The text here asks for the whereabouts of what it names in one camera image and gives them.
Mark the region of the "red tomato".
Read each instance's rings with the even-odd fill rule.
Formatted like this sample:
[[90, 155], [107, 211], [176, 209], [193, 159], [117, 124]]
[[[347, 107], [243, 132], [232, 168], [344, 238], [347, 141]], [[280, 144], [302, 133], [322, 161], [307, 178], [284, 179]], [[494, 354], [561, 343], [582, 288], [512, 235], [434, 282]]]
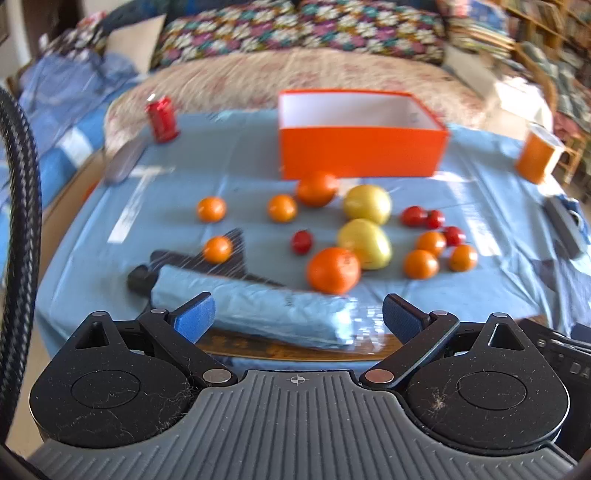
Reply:
[[307, 255], [311, 251], [311, 247], [314, 245], [314, 236], [308, 230], [300, 230], [294, 233], [291, 237], [290, 246], [294, 254], [303, 256]]
[[448, 226], [443, 230], [448, 247], [457, 247], [466, 242], [466, 234], [457, 226]]
[[427, 212], [425, 227], [429, 230], [442, 229], [445, 225], [446, 217], [440, 210], [430, 210]]
[[401, 223], [410, 228], [424, 227], [426, 219], [427, 211], [417, 205], [406, 208], [400, 216]]

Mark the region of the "large orange front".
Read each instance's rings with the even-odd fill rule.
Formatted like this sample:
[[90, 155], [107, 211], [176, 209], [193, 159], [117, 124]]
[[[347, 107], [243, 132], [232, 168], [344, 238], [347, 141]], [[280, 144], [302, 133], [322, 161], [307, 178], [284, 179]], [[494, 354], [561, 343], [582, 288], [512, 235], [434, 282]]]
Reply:
[[311, 288], [329, 295], [348, 293], [359, 283], [361, 276], [362, 268], [356, 255], [339, 247], [319, 251], [307, 266]]

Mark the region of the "large orange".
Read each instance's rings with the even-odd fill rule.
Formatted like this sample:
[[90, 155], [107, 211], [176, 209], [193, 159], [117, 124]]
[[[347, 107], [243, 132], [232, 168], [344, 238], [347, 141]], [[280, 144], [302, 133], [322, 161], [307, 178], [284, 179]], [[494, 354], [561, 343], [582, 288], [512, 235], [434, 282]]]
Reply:
[[298, 181], [295, 196], [304, 206], [322, 208], [332, 202], [338, 189], [339, 180], [335, 175], [314, 172]]
[[311, 288], [329, 295], [348, 293], [359, 283], [361, 276], [362, 268], [356, 255], [339, 247], [319, 251], [307, 266]]

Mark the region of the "yellow pear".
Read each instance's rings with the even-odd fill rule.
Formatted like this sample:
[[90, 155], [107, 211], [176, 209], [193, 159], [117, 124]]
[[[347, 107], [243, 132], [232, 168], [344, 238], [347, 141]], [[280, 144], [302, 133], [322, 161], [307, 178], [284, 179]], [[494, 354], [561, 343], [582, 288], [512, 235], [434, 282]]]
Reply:
[[393, 201], [387, 190], [377, 185], [356, 185], [342, 200], [342, 210], [349, 219], [365, 219], [386, 224], [392, 214]]
[[351, 220], [339, 229], [337, 245], [353, 252], [363, 270], [387, 267], [393, 256], [393, 247], [382, 228], [366, 219]]

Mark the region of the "folded light blue umbrella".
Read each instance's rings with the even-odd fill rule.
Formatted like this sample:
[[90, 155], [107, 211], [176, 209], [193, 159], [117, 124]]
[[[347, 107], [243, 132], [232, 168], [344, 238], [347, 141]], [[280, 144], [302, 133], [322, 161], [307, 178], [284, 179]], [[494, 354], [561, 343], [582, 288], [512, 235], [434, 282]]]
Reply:
[[356, 300], [198, 273], [165, 265], [141, 265], [127, 276], [128, 289], [156, 308], [172, 311], [200, 293], [211, 294], [214, 326], [304, 348], [341, 349], [355, 340]]

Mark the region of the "small orange on pattern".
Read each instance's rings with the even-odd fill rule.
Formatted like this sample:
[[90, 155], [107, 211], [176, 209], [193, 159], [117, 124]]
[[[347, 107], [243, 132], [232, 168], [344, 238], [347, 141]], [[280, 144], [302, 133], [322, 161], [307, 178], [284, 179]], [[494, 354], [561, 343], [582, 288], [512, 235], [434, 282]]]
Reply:
[[233, 245], [228, 236], [212, 237], [204, 244], [204, 248], [202, 249], [204, 260], [214, 265], [228, 261], [232, 252]]

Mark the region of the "light blue tablecloth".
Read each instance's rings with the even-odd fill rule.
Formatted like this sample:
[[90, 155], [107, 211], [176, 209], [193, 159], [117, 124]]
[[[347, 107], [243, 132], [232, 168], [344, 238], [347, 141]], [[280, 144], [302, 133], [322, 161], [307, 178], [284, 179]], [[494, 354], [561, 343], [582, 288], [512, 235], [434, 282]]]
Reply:
[[[141, 265], [311, 291], [308, 258], [290, 251], [290, 238], [308, 230], [314, 250], [321, 251], [335, 244], [345, 216], [339, 201], [301, 209], [284, 225], [267, 216], [270, 198], [294, 188], [280, 179], [276, 113], [195, 114], [180, 124], [180, 137], [149, 147], [128, 180], [97, 187], [64, 237], [37, 296], [36, 319], [50, 353], [92, 311], [126, 320], [152, 306], [127, 287], [128, 274]], [[456, 125], [433, 176], [377, 179], [396, 212], [412, 205], [441, 210], [466, 233], [478, 251], [478, 265], [466, 273], [443, 267], [432, 279], [408, 279], [403, 261], [418, 234], [390, 219], [384, 232], [394, 248], [392, 261], [363, 274], [347, 296], [358, 305], [353, 344], [307, 348], [305, 360], [324, 353], [376, 356], [390, 337], [382, 321], [382, 303], [390, 293], [469, 322], [501, 311], [517, 319], [544, 316], [566, 334], [588, 324], [590, 260], [567, 258], [543, 209], [553, 189], [532, 185], [515, 171], [521, 148], [519, 141]], [[197, 218], [197, 204], [208, 196], [225, 201], [221, 222]], [[231, 257], [218, 265], [202, 255], [215, 236], [228, 236], [233, 245]]]

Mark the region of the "grey oval case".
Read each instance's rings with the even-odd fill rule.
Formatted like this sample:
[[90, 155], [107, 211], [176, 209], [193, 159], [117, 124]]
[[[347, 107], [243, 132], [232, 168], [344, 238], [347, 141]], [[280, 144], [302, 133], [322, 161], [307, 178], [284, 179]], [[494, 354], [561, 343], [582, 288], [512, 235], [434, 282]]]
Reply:
[[144, 137], [135, 137], [126, 142], [106, 165], [103, 175], [104, 183], [112, 186], [124, 182], [136, 166], [147, 145], [148, 140]]

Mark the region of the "large orange near box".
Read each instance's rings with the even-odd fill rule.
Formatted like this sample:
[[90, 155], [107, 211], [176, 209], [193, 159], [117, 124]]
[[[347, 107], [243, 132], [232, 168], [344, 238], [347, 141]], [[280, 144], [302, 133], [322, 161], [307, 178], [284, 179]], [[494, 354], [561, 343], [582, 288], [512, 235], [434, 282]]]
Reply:
[[298, 181], [295, 196], [304, 206], [322, 208], [332, 202], [338, 189], [339, 180], [335, 175], [314, 172]]

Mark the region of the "orange cardboard box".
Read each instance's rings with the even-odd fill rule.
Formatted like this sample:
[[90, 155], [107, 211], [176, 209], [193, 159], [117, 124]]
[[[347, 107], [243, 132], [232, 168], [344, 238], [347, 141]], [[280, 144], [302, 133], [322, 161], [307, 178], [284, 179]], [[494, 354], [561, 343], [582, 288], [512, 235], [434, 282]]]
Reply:
[[430, 177], [450, 131], [410, 93], [304, 89], [280, 92], [280, 174], [339, 178]]

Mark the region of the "orange white small box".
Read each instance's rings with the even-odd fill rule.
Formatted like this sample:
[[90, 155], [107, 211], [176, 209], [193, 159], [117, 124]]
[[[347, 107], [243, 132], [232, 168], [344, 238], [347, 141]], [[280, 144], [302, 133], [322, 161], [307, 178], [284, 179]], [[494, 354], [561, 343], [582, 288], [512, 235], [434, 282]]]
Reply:
[[539, 124], [531, 124], [515, 165], [516, 171], [532, 184], [543, 183], [565, 151], [563, 142]]

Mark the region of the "floral quilted sofa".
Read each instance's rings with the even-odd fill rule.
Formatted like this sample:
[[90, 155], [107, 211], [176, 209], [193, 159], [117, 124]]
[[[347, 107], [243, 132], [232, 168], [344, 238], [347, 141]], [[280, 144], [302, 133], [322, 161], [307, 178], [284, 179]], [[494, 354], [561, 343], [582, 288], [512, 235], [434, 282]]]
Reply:
[[105, 153], [113, 156], [147, 124], [149, 96], [171, 99], [179, 113], [263, 110], [280, 92], [358, 89], [410, 93], [447, 123], [522, 139], [528, 126], [551, 129], [557, 91], [535, 63], [527, 82], [477, 56], [447, 47], [443, 65], [332, 49], [231, 54], [166, 67], [150, 74], [109, 107]]

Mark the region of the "daisy cushion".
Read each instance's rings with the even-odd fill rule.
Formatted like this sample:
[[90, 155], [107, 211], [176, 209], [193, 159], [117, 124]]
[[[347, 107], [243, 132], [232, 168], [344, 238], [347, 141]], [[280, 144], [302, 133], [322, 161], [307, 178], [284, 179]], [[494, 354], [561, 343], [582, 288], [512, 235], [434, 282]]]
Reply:
[[233, 53], [290, 49], [297, 46], [298, 38], [297, 11], [290, 1], [206, 10], [164, 26], [151, 68]]
[[369, 53], [441, 65], [441, 15], [392, 1], [302, 1], [301, 46]]

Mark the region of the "stack of books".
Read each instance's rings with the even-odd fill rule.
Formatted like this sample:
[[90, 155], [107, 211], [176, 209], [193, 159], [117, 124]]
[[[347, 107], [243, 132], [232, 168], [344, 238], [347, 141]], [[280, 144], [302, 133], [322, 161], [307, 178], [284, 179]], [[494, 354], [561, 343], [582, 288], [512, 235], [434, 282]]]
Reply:
[[450, 43], [458, 49], [510, 58], [515, 40], [509, 34], [505, 10], [493, 1], [443, 1]]

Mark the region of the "wooden bookshelf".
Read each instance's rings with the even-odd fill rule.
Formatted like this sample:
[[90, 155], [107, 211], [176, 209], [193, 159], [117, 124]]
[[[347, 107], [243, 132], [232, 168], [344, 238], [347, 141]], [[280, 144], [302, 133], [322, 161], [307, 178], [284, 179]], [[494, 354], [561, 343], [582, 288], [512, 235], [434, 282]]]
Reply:
[[588, 0], [499, 1], [509, 16], [510, 36], [530, 42], [551, 60], [571, 65], [590, 87], [590, 2]]

